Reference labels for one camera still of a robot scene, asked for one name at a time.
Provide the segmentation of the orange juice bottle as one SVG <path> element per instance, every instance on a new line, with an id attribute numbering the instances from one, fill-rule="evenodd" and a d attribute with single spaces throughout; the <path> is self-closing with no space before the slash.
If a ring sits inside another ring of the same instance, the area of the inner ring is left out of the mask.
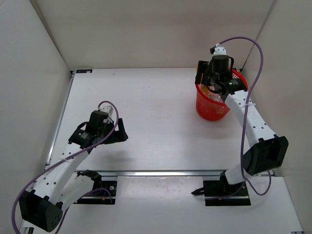
<path id="1" fill-rule="evenodd" d="M 201 84 L 200 84 L 200 90 L 202 91 L 203 95 L 208 96 L 209 95 L 209 90 L 205 86 L 204 83 L 204 74 L 202 73 L 201 75 Z"/>

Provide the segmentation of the clear crushed bottle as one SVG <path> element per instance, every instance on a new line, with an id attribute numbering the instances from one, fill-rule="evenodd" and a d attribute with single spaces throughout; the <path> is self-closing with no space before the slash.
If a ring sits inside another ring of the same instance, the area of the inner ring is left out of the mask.
<path id="1" fill-rule="evenodd" d="M 224 102 L 219 94 L 212 93 L 211 91 L 208 91 L 208 98 L 216 102 Z"/>

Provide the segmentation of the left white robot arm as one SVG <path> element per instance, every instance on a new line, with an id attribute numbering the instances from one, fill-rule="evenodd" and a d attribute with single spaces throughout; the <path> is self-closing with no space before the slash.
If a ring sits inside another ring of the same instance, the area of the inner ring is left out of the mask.
<path id="1" fill-rule="evenodd" d="M 19 198 L 22 219 L 48 233 L 54 231 L 73 203 L 85 194 L 97 195 L 102 190 L 98 172 L 77 172 L 77 167 L 98 145 L 127 139 L 121 118 L 114 123 L 110 112 L 93 111 L 89 120 L 80 124 L 69 137 L 59 161 L 41 176 L 31 191 L 22 193 Z"/>

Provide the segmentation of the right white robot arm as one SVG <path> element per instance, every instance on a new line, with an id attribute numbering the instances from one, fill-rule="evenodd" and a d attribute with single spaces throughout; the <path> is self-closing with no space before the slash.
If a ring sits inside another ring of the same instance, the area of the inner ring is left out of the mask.
<path id="1" fill-rule="evenodd" d="M 204 85 L 220 96 L 226 106 L 234 112 L 243 128 L 249 150 L 243 152 L 239 165 L 224 172 L 219 190 L 232 194 L 237 184 L 252 176 L 279 168 L 289 145 L 285 136 L 278 136 L 265 122 L 249 98 L 250 90 L 243 80 L 233 78 L 234 59 L 228 55 L 214 55 L 210 61 L 197 64 L 195 84 Z"/>

